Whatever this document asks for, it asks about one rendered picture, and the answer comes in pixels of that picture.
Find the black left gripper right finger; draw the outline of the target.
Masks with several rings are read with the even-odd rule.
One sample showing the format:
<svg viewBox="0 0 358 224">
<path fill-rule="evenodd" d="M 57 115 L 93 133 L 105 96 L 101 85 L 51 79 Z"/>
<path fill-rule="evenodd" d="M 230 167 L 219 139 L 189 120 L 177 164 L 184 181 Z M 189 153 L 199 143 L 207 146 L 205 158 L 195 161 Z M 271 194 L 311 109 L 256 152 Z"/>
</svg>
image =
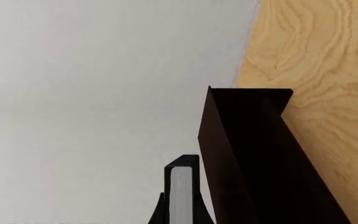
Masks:
<svg viewBox="0 0 358 224">
<path fill-rule="evenodd" d="M 198 224 L 214 224 L 201 194 L 198 199 Z"/>
</svg>

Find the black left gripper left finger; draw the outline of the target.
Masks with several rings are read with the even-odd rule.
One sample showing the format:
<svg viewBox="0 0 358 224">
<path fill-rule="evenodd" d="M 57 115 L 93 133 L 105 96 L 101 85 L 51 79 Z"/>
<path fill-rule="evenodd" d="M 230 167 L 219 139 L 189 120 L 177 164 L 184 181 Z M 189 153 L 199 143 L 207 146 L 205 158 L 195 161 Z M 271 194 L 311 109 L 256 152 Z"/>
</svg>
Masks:
<svg viewBox="0 0 358 224">
<path fill-rule="evenodd" d="M 157 205 L 148 224 L 165 224 L 164 213 L 165 213 L 165 194 L 162 192 L 159 195 Z"/>
</svg>

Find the red-brown desk caddy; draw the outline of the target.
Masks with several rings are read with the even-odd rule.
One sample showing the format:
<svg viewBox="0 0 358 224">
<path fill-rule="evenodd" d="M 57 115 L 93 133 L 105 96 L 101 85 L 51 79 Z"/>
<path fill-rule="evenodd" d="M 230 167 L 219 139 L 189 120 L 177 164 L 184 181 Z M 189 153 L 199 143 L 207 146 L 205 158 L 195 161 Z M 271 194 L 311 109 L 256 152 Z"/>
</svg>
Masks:
<svg viewBox="0 0 358 224">
<path fill-rule="evenodd" d="M 209 88 L 198 133 L 217 224 L 351 224 L 282 119 L 286 88 Z"/>
</svg>

